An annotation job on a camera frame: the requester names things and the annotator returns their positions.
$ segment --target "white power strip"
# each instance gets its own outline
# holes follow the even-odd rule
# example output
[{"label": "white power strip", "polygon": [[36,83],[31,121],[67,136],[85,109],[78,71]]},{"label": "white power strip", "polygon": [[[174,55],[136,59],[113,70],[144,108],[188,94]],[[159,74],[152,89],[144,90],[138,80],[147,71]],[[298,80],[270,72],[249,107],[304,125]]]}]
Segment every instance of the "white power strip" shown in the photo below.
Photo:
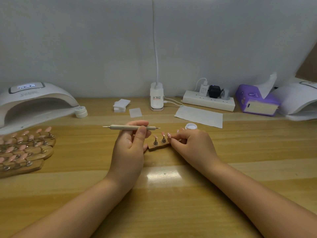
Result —
[{"label": "white power strip", "polygon": [[210,97],[202,97],[199,96],[199,92],[194,91],[186,91],[183,97],[183,103],[208,107],[208,108],[216,108],[221,110],[226,110],[233,112],[235,109],[235,101],[233,98],[229,100],[223,100],[220,98],[210,98]]}]

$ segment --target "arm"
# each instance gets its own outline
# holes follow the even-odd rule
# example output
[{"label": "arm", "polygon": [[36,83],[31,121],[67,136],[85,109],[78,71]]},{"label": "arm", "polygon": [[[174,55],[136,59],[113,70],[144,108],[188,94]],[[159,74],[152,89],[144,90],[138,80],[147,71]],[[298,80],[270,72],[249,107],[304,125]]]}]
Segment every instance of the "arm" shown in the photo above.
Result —
[{"label": "arm", "polygon": [[[127,125],[148,124],[140,120]],[[149,135],[151,132],[143,126],[137,131],[121,131],[113,148],[109,172],[103,180],[12,237],[90,237],[140,176],[143,152],[147,149],[144,139]]]},{"label": "arm", "polygon": [[317,215],[222,162],[206,132],[183,130],[168,134],[168,141],[221,189],[264,237],[317,237]]}]

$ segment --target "tissue pack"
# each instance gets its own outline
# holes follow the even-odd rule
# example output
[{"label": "tissue pack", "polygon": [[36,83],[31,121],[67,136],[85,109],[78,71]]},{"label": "tissue pack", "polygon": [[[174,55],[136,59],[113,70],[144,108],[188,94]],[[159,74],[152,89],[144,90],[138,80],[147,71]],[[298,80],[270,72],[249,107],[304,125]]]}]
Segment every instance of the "tissue pack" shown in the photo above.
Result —
[{"label": "tissue pack", "polygon": [[244,113],[274,116],[280,106],[272,94],[263,99],[258,87],[247,84],[238,87],[236,98]]}]

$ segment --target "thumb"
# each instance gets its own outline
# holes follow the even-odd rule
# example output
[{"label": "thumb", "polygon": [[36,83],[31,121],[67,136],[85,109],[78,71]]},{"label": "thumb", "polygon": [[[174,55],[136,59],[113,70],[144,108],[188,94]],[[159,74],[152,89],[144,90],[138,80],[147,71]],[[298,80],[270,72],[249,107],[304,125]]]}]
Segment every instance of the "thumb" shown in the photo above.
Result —
[{"label": "thumb", "polygon": [[186,145],[182,144],[181,142],[179,142],[177,139],[174,139],[174,138],[168,138],[167,140],[172,145],[172,147],[177,152],[179,152],[180,155],[183,156],[184,148],[185,148]]},{"label": "thumb", "polygon": [[140,128],[138,128],[133,139],[132,147],[140,147],[143,150],[145,135],[146,135],[146,127],[141,126]]}]

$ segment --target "gray wall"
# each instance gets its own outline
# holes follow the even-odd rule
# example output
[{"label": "gray wall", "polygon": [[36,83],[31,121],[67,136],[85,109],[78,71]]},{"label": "gray wall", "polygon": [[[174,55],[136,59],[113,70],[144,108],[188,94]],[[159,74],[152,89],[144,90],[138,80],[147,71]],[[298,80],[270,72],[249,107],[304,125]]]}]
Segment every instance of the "gray wall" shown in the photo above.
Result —
[{"label": "gray wall", "polygon": [[[299,68],[317,37],[317,0],[155,0],[166,96],[199,78],[230,88]],[[29,81],[75,97],[148,96],[151,0],[0,0],[0,91]]]}]

